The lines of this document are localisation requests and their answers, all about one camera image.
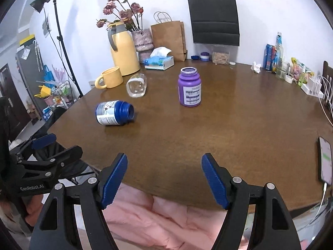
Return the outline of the purple pill bottle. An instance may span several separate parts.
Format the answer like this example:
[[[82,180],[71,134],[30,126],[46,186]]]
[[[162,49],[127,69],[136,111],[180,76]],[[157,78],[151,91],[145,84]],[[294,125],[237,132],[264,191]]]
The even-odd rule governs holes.
[[[194,67],[184,67],[178,76],[178,98],[185,107],[196,107],[201,103],[201,78]]]

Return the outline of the cluttered side shelf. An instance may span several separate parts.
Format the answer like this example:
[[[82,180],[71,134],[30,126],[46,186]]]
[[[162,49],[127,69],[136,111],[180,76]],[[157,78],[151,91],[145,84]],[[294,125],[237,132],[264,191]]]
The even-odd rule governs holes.
[[[47,121],[57,107],[65,110],[70,108],[77,100],[69,79],[66,80],[64,69],[43,66],[43,80],[35,80],[38,91],[33,94],[34,99],[42,99],[46,107],[42,107],[42,118]]]

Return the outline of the pink cloth on lap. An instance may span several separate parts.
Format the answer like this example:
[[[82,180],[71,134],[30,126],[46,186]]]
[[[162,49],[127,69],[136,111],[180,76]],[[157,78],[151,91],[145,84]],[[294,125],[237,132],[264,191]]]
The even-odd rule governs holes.
[[[181,205],[124,183],[102,213],[117,239],[157,249],[211,249],[226,218],[225,210]]]

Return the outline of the smartphone on table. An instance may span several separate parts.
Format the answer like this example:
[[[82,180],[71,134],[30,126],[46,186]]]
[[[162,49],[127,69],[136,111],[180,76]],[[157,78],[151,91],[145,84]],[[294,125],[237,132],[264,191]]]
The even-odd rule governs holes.
[[[332,185],[332,150],[330,143],[318,137],[318,178],[323,183]]]

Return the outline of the yellow mug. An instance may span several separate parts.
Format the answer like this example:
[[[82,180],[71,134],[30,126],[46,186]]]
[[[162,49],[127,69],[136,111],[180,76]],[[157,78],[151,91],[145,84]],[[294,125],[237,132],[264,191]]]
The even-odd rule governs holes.
[[[112,67],[102,72],[95,80],[96,89],[111,89],[123,83],[122,74],[119,67]]]

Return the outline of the yellow thermos jug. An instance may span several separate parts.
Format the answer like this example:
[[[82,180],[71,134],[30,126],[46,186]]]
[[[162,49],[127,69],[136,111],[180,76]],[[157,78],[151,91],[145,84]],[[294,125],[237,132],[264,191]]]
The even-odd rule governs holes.
[[[134,41],[124,22],[108,25],[108,39],[114,65],[119,67],[122,76],[132,75],[140,70]]]

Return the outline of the blue tissue box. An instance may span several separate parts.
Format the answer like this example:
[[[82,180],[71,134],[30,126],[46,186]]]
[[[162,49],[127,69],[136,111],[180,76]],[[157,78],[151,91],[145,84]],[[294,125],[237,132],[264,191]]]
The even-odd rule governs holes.
[[[153,50],[150,57],[144,60],[145,69],[165,71],[174,66],[174,57],[171,50],[166,47],[158,47]]]

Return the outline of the white power strip charger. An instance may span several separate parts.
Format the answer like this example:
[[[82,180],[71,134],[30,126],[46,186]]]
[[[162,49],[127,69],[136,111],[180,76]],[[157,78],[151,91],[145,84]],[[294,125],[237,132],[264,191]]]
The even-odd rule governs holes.
[[[323,99],[324,94],[321,92],[322,83],[319,79],[309,78],[306,84],[301,85],[301,90],[309,95]]]

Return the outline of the dark wooden chair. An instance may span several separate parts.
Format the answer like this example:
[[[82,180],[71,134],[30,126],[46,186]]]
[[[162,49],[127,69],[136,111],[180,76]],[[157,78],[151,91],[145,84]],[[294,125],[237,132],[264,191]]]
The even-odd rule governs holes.
[[[327,61],[323,62],[322,73],[322,92],[324,94],[325,107],[332,114],[332,81],[333,81],[333,69],[328,65]]]

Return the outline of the dried pink flowers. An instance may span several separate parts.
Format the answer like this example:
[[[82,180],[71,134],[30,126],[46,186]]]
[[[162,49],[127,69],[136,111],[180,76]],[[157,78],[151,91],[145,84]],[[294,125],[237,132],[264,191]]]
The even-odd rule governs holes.
[[[110,29],[113,24],[123,22],[129,32],[143,29],[144,9],[139,3],[129,3],[129,0],[107,0],[102,12],[104,16],[114,16],[115,20],[99,19],[96,22],[98,28]]]

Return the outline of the colourful snack packets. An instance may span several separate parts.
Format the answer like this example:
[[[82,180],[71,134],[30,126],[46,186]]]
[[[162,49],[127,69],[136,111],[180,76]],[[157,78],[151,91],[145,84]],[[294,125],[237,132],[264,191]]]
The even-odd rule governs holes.
[[[301,86],[307,84],[308,80],[314,77],[315,73],[298,59],[291,57],[290,75],[293,80]]]

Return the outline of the brown paper bag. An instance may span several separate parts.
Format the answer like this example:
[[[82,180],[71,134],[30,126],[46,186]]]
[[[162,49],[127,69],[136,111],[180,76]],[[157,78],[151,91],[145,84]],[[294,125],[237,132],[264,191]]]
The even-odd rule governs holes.
[[[185,61],[187,48],[185,26],[182,21],[173,21],[164,11],[156,11],[153,15],[156,24],[151,26],[154,46],[166,47],[171,50],[171,56],[176,61]]]

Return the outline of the blue snack package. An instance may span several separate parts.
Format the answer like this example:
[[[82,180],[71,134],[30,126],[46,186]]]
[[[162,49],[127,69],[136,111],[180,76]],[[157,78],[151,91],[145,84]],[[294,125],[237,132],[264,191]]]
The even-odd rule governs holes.
[[[263,69],[272,72],[274,60],[275,60],[275,46],[266,44],[263,53],[263,63],[262,63]]]

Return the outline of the clear container of seeds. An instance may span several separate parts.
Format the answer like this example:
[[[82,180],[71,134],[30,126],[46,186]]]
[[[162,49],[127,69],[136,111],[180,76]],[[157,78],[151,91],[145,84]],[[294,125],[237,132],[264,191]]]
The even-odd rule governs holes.
[[[213,45],[212,62],[214,64],[227,65],[229,63],[230,52],[224,45]]]

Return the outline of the purple white small jar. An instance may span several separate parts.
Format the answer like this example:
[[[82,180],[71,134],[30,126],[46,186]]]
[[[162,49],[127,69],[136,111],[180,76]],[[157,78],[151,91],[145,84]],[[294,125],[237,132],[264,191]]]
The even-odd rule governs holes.
[[[208,52],[201,52],[200,53],[200,60],[201,61],[210,61],[211,60],[210,53],[208,53]]]

